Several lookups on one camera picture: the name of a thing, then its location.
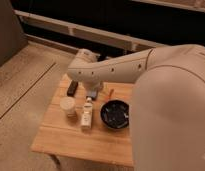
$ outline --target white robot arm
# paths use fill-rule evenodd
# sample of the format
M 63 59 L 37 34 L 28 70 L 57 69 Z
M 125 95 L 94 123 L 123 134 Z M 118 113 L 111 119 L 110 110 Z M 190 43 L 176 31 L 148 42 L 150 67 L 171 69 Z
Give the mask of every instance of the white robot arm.
M 162 47 L 96 62 L 80 50 L 68 67 L 87 89 L 134 83 L 130 134 L 135 171 L 205 171 L 205 47 Z

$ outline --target tabletop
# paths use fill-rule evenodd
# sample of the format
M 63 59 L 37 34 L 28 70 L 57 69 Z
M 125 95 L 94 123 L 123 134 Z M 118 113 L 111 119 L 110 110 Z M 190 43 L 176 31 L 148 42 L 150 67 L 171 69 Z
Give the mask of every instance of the tabletop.
M 66 96 L 70 82 L 65 74 L 43 116 L 31 146 L 32 151 L 133 167 L 129 128 L 118 131 L 109 129 L 100 118 L 100 109 L 110 90 L 114 89 L 111 99 L 129 103 L 133 85 L 104 83 L 103 90 L 93 102 L 92 129 L 84 132 L 80 128 L 82 106 L 86 99 L 83 86 L 79 83 L 74 96 L 77 117 L 68 118 L 59 105 L 61 98 Z

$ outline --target black plate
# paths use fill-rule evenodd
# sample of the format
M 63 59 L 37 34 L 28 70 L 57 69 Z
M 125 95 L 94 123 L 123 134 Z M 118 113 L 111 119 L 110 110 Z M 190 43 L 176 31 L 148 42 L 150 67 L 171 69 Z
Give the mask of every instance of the black plate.
M 129 125 L 129 105 L 120 100 L 111 100 L 103 105 L 101 119 L 110 128 L 121 129 Z

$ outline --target bottle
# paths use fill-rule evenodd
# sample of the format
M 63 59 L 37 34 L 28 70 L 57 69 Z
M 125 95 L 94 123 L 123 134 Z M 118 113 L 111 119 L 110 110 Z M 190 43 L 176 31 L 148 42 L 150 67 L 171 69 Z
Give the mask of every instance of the bottle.
M 90 130 L 92 124 L 92 112 L 93 112 L 93 104 L 92 99 L 88 97 L 86 99 L 86 103 L 83 106 L 83 114 L 81 118 L 81 129 L 82 130 Z

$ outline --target paper cup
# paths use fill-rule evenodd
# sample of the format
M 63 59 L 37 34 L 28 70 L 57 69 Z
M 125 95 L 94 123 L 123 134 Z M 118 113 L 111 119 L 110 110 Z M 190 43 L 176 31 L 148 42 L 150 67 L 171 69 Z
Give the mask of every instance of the paper cup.
M 75 113 L 75 99 L 72 97 L 63 97 L 60 100 L 60 107 L 68 117 L 73 117 Z

